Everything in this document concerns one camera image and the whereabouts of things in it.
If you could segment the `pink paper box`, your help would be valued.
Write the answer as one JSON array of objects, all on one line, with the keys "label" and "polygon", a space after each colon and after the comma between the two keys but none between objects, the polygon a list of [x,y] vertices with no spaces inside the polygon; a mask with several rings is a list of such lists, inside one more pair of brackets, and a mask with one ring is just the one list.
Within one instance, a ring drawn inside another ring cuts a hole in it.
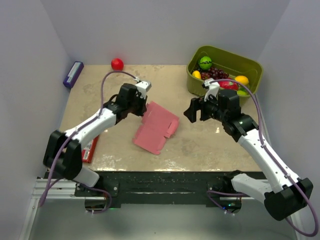
[{"label": "pink paper box", "polygon": [[177,115],[151,101],[146,105],[146,112],[132,142],[154,155],[159,155],[179,124],[180,118]]}]

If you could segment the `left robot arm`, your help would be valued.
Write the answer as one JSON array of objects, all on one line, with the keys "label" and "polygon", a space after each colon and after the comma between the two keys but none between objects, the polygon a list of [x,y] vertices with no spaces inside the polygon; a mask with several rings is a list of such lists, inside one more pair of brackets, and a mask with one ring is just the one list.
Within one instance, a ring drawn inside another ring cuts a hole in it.
[{"label": "left robot arm", "polygon": [[83,165],[82,150],[106,129],[118,124],[128,114],[142,117],[146,112],[147,92],[152,84],[140,81],[124,83],[119,92],[102,104],[94,115],[64,132],[51,133],[43,164],[61,177],[86,185],[86,191],[99,196],[104,184],[98,173]]}]

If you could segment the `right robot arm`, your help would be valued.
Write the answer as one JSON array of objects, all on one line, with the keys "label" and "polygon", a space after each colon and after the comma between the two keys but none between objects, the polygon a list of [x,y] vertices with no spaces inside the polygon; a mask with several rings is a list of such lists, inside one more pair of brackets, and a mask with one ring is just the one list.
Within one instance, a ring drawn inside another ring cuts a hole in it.
[{"label": "right robot arm", "polygon": [[261,183],[241,171],[232,172],[223,183],[223,192],[230,197],[238,192],[264,204],[267,212],[282,221],[307,206],[313,191],[313,183],[301,179],[281,160],[263,135],[254,119],[242,113],[240,98],[234,90],[223,89],[217,97],[212,94],[194,97],[183,113],[191,123],[215,119],[222,123],[224,131],[241,145],[260,167],[267,183]]}]

